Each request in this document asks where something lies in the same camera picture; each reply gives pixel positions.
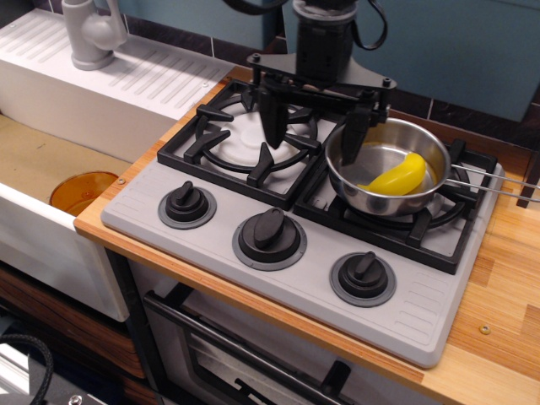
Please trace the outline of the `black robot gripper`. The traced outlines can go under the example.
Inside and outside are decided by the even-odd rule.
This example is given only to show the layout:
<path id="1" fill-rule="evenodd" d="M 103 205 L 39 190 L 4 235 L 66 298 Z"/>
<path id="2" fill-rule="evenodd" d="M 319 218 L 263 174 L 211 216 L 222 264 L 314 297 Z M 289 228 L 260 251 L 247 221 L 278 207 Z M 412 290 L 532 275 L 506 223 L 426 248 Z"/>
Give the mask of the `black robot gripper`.
<path id="1" fill-rule="evenodd" d="M 253 94 L 266 142 L 277 149 L 289 124 L 289 106 L 297 105 L 346 116 L 340 144 L 342 165 L 357 158 L 370 127 L 385 122 L 396 82 L 362 67 L 352 57 L 355 45 L 366 50 L 380 41 L 361 42 L 352 16 L 300 16 L 293 54 L 253 54 Z"/>

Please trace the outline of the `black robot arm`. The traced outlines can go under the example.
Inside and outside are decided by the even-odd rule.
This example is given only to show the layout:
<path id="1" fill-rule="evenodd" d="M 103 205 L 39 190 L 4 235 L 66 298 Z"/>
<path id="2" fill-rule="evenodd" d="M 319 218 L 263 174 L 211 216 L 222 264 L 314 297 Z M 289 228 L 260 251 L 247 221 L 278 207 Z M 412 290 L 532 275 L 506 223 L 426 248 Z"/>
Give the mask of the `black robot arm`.
<path id="1" fill-rule="evenodd" d="M 293 10 L 296 52 L 248 60 L 267 143 L 275 149 L 284 140 L 290 105 L 342 114 L 341 159 L 351 165 L 367 132 L 387 119 L 397 84 L 353 59 L 361 44 L 355 1 L 295 1 Z"/>

